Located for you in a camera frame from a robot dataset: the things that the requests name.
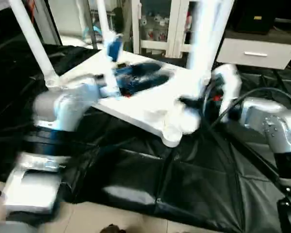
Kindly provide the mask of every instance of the silver robotic arm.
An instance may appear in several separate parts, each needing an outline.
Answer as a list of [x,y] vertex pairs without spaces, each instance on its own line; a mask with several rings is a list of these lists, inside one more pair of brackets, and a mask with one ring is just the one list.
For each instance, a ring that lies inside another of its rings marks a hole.
[[161,85],[171,73],[154,62],[114,70],[117,88],[104,75],[83,75],[59,89],[38,95],[33,103],[34,127],[24,137],[16,165],[3,190],[6,222],[0,232],[33,232],[51,221],[61,199],[62,170],[74,156],[73,132],[86,110],[101,98],[133,95]]
[[246,98],[239,123],[264,135],[274,153],[286,197],[277,203],[283,233],[291,233],[291,110],[260,98]]

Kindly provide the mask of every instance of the black plastic sheet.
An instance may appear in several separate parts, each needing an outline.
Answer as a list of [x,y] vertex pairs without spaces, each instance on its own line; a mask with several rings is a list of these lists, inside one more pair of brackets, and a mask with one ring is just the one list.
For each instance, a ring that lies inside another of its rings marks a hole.
[[[47,52],[61,74],[95,51],[51,46]],[[38,73],[24,44],[0,51],[1,181],[30,130],[32,101],[45,90]],[[278,74],[282,83],[272,70],[243,67],[242,92],[258,86],[283,89],[284,84],[291,93],[291,71]],[[291,107],[282,96],[258,96]],[[276,202],[283,195],[270,181],[276,170],[264,138],[233,123],[219,130],[214,138],[202,127],[171,149],[148,132],[89,109],[75,133],[77,159],[64,174],[67,200],[103,203],[221,232],[279,233]],[[259,159],[241,145],[261,155],[263,171],[274,172],[259,171],[253,165]]]

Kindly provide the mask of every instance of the tile floor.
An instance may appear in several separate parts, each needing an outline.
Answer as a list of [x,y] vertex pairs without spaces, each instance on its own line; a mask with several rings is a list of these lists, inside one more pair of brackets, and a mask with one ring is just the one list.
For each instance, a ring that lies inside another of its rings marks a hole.
[[[3,187],[4,183],[0,182],[0,190]],[[3,216],[0,197],[0,219]],[[215,233],[90,202],[76,205],[63,203],[56,221],[43,225],[39,233],[99,233],[110,224],[118,225],[127,233]]]

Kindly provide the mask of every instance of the white cabinet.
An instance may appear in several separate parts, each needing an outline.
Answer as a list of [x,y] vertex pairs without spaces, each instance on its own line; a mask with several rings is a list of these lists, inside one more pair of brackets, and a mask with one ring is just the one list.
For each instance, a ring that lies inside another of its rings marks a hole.
[[291,45],[226,38],[218,62],[284,69],[291,60]]

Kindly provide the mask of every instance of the white pole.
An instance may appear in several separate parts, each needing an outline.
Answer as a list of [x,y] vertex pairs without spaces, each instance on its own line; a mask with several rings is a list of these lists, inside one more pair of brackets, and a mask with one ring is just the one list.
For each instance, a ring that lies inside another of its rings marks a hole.
[[211,50],[210,50],[210,59],[208,69],[211,70],[215,56],[219,49],[219,45],[231,13],[232,7],[234,4],[234,0],[222,0],[219,5],[220,9],[218,11],[218,15],[216,16],[216,22],[213,28],[212,37],[211,37]]
[[103,41],[104,43],[108,43],[110,41],[110,38],[109,38],[110,29],[109,29],[107,11],[106,11],[104,0],[97,0],[97,7],[98,7],[100,29],[102,32]]
[[197,86],[195,96],[203,92],[204,84],[210,78],[209,62],[212,51],[211,38],[215,23],[216,9],[219,0],[201,0],[195,10],[197,21],[194,25],[192,52],[189,55],[187,68],[192,70]]
[[31,48],[31,51],[40,66],[40,69],[44,75],[45,83],[47,87],[55,86],[59,77],[56,74],[41,42],[40,39],[30,21],[30,18],[26,12],[26,9],[21,0],[9,0],[13,13],[17,19],[18,24],[26,37],[26,40]]

